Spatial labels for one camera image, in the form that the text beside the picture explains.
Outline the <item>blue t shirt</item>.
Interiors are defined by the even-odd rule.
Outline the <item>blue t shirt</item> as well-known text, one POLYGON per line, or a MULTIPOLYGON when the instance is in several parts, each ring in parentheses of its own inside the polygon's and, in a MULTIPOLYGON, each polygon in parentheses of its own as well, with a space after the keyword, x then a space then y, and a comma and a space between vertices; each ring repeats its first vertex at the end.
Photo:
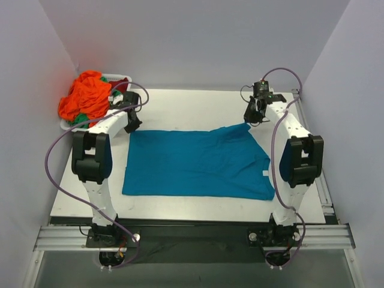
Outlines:
POLYGON ((270 201, 270 158, 246 123, 211 131, 131 134, 122 194, 270 201))

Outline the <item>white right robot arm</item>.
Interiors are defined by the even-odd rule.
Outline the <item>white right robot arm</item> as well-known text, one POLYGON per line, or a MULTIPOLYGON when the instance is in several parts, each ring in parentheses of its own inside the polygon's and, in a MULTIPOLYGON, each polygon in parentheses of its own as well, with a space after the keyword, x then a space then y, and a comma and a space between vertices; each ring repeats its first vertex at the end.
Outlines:
POLYGON ((270 150, 270 180, 275 189, 275 208, 272 216, 276 224, 266 229, 266 239, 279 245, 287 238, 284 226, 292 226, 305 193, 322 172, 324 141, 309 132, 289 112, 293 106, 281 94, 269 90, 269 83, 260 80, 253 84, 244 113, 248 124, 272 124, 270 150))

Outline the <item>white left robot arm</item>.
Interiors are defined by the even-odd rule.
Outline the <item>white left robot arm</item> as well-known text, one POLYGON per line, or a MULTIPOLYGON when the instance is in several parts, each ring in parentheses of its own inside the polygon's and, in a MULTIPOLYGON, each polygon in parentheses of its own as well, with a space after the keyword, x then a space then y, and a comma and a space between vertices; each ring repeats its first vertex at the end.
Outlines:
POLYGON ((112 173, 111 139, 121 130, 130 134, 142 124, 135 109, 119 109, 141 103, 138 93, 127 91, 112 101, 107 118, 87 130, 77 130, 73 136, 71 169, 84 185, 92 207, 92 226, 102 229, 100 240, 108 247, 121 241, 121 232, 113 227, 118 215, 113 207, 108 178, 112 173))

